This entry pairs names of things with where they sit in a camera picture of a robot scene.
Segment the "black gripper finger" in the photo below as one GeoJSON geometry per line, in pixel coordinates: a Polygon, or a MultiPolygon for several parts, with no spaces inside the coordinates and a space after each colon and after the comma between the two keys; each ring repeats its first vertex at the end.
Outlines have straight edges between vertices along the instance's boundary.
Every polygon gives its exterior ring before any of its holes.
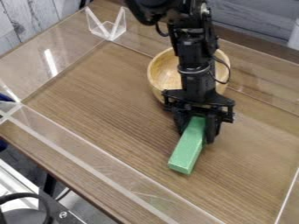
{"type": "Polygon", "coordinates": [[[205,141],[212,144],[217,134],[220,133],[221,120],[215,114],[208,114],[205,117],[205,141]]]}
{"type": "Polygon", "coordinates": [[[192,114],[186,111],[174,111],[173,112],[173,122],[178,131],[178,134],[181,134],[188,126],[189,120],[191,120],[192,114]]]}

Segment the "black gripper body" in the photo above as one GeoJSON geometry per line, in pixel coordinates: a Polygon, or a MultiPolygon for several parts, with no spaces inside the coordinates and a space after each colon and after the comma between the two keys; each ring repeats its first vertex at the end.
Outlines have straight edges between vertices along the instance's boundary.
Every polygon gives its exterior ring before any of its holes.
{"type": "Polygon", "coordinates": [[[215,114],[225,123],[233,123],[235,101],[213,92],[203,101],[189,100],[178,89],[162,91],[164,109],[172,112],[186,111],[191,116],[207,117],[215,114]]]}

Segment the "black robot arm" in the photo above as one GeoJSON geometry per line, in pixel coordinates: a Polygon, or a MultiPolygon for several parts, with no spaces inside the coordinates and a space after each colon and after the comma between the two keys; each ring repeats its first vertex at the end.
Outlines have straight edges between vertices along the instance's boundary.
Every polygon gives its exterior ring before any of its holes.
{"type": "Polygon", "coordinates": [[[211,144],[220,125],[233,121],[235,102],[216,91],[228,82],[216,78],[216,65],[225,61],[216,56],[219,37],[207,0],[125,0],[125,5],[142,25],[166,24],[157,33],[170,39],[181,87],[162,91],[164,107],[173,113],[178,131],[193,117],[204,120],[203,136],[211,144]]]}

